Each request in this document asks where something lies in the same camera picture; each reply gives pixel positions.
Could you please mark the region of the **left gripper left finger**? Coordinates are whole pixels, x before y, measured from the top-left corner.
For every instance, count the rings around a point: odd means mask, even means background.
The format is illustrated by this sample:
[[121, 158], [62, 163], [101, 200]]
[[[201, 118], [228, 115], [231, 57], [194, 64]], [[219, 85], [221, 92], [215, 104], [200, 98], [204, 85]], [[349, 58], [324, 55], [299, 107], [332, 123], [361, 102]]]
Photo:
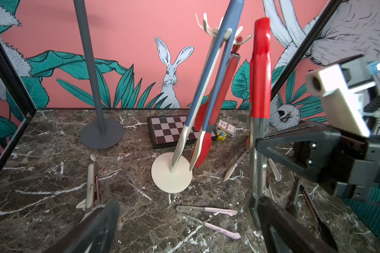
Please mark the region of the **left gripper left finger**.
[[120, 213], [119, 200], [111, 198], [93, 212], [47, 253], [108, 253], [114, 240]]

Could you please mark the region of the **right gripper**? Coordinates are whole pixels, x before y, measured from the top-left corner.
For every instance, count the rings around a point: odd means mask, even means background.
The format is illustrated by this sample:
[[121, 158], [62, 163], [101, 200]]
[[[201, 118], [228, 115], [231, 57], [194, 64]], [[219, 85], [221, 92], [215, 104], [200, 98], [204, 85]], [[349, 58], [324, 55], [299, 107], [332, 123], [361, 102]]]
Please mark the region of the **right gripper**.
[[257, 139], [255, 149], [331, 196], [380, 204], [380, 136], [302, 121]]

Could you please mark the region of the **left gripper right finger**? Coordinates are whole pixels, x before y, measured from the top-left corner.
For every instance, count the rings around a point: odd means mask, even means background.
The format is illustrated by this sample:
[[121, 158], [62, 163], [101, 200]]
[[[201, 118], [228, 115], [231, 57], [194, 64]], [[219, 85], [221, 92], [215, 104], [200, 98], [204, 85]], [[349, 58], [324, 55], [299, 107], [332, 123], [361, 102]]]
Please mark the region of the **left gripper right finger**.
[[335, 252], [266, 196], [258, 200], [258, 216], [268, 253]]

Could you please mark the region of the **cream utensil rack stand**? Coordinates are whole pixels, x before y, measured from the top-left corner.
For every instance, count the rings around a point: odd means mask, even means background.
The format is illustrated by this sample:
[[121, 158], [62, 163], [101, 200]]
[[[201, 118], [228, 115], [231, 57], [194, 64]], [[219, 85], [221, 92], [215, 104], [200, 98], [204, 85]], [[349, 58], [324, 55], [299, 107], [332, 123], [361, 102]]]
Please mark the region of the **cream utensil rack stand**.
[[[214, 40], [208, 54], [209, 58], [203, 69], [197, 93], [182, 127], [176, 149], [174, 152], [164, 153], [157, 157], [151, 168], [155, 185], [164, 192], [176, 194], [184, 191], [192, 181], [193, 168], [202, 162], [204, 155], [209, 153], [212, 143], [211, 132], [240, 58], [237, 51], [240, 45], [253, 38], [253, 35], [249, 35], [243, 40], [239, 36], [242, 28], [237, 27], [238, 22], [239, 19], [224, 17], [219, 29], [210, 31]], [[206, 102], [202, 104], [202, 98], [218, 56], [222, 58], [214, 87]], [[191, 161], [188, 161], [182, 153], [191, 127], [196, 127], [200, 134], [195, 143]]]

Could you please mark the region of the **red handled steel tongs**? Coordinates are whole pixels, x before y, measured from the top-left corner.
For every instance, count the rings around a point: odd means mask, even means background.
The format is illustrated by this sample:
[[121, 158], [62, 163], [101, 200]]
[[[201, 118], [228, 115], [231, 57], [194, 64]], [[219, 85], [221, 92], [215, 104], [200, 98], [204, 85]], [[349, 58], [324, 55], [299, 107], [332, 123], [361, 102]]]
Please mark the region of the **red handled steel tongs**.
[[255, 228], [261, 229], [258, 200], [265, 193], [267, 157], [256, 150], [257, 141], [269, 131], [271, 98], [270, 19], [254, 24], [253, 51], [250, 61], [250, 198], [248, 210]]

